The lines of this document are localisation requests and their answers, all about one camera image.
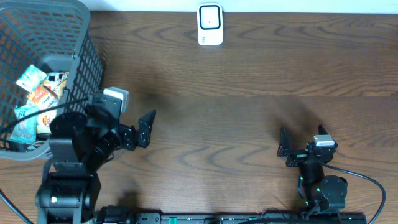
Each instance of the white device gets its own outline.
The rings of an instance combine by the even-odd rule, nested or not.
[[[129,95],[130,95],[127,90],[122,90],[116,87],[109,87],[104,89],[104,94],[122,100],[120,113],[126,112],[127,107],[129,106]]]
[[[217,3],[198,7],[198,42],[200,45],[219,45],[224,38],[223,9]]]

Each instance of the white wall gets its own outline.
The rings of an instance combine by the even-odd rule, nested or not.
[[[224,12],[332,12],[398,14],[398,0],[80,0],[90,10],[194,12],[217,2]]]

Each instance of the wooden table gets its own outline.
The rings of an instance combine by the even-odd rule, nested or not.
[[[330,164],[386,188],[377,223],[398,218],[398,17],[224,14],[224,42],[197,43],[195,13],[92,12],[103,87],[130,91],[124,124],[157,109],[147,149],[118,151],[99,171],[97,208],[165,213],[261,212],[305,206],[298,169],[276,158],[279,129],[304,148],[322,123],[340,145]],[[1,188],[31,219],[43,161],[0,162]],[[368,220],[372,183],[348,181],[346,210]],[[0,203],[2,223],[21,221]]]

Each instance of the black square outline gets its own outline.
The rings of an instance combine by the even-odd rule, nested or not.
[[[201,9],[202,9],[203,7],[217,7],[217,9],[218,9],[218,27],[215,27],[215,28],[203,28],[203,27],[201,26]],[[220,7],[218,7],[217,5],[200,6],[200,8],[199,8],[199,21],[198,21],[198,22],[199,22],[199,25],[200,25],[200,28],[203,29],[203,30],[219,29],[219,28],[221,27],[221,18],[220,18],[220,14],[221,14],[221,12],[220,12]]]

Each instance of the wood grain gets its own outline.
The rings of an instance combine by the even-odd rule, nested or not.
[[[261,212],[305,206],[297,169],[276,158],[279,129],[303,148],[322,123],[339,143],[332,165],[377,179],[396,223],[398,20],[394,15],[224,15],[224,42],[197,44],[196,15],[92,12],[103,87],[130,91],[124,124],[157,109],[148,149],[118,151],[99,171],[97,208]],[[43,161],[1,161],[1,187],[31,219]],[[346,212],[368,220],[378,188],[348,180]],[[4,223],[20,223],[0,205]]]

